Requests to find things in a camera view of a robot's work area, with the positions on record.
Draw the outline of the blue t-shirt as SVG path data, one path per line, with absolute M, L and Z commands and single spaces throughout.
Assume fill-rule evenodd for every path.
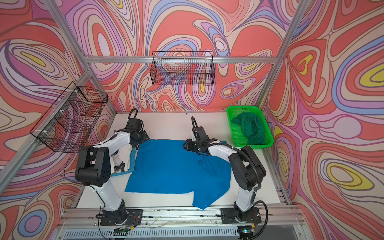
M 125 191 L 144 194 L 193 193 L 194 207 L 206 209 L 230 189 L 230 163 L 184 149 L 183 141 L 148 140 L 140 145 Z

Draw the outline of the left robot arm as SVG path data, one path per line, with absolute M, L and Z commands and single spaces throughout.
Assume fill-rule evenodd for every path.
M 126 126 L 107 140 L 79 149 L 75 179 L 100 199 L 97 218 L 102 224 L 124 225 L 128 221 L 125 201 L 116 192 L 111 176 L 133 171 L 138 149 L 147 140 L 143 121 L 129 118 Z

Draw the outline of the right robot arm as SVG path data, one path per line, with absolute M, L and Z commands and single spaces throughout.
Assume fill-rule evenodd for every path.
M 234 219 L 240 223 L 247 221 L 254 209 L 256 193 L 262 187 L 263 178 L 267 175 L 256 153 L 249 146 L 238 149 L 215 138 L 211 139 L 203 127 L 193 126 L 192 134 L 194 137 L 186 140 L 184 149 L 229 162 L 239 185 L 238 196 L 234 202 L 234 215 L 229 217 L 221 214 L 222 218 Z

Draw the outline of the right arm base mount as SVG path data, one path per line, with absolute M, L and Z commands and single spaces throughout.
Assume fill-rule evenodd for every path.
M 242 212 L 238 208 L 221 208 L 221 212 L 217 217 L 222 219 L 223 224 L 258 225 L 262 222 L 261 214 L 256 207 L 252 207 L 245 212 Z

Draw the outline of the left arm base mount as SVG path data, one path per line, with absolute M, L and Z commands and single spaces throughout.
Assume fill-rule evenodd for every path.
M 128 209 L 125 213 L 103 210 L 103 213 L 97 216 L 101 226 L 137 226 L 141 224 L 143 212 L 142 209 Z

